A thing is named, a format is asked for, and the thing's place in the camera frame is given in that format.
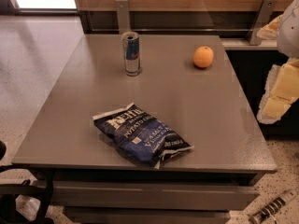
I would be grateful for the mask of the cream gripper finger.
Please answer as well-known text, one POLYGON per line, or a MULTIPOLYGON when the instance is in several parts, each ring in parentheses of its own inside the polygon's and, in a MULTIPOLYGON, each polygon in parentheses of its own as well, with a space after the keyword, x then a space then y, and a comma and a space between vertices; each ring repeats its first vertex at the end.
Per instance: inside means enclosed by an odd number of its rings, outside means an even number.
POLYGON ((257 37, 263 40, 275 40, 278 37, 278 26, 282 16, 279 15, 257 32, 257 37))
POLYGON ((273 124, 281 120, 299 99, 299 60, 289 59, 282 66, 274 64, 264 90, 257 120, 262 124, 273 124))

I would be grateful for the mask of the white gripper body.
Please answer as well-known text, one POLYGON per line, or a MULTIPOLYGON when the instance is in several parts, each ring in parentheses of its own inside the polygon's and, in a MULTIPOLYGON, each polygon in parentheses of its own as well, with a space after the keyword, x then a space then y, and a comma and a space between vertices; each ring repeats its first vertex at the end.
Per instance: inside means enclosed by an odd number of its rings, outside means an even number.
POLYGON ((299 58, 299 0, 293 0, 282 14, 277 44, 280 53, 299 58))

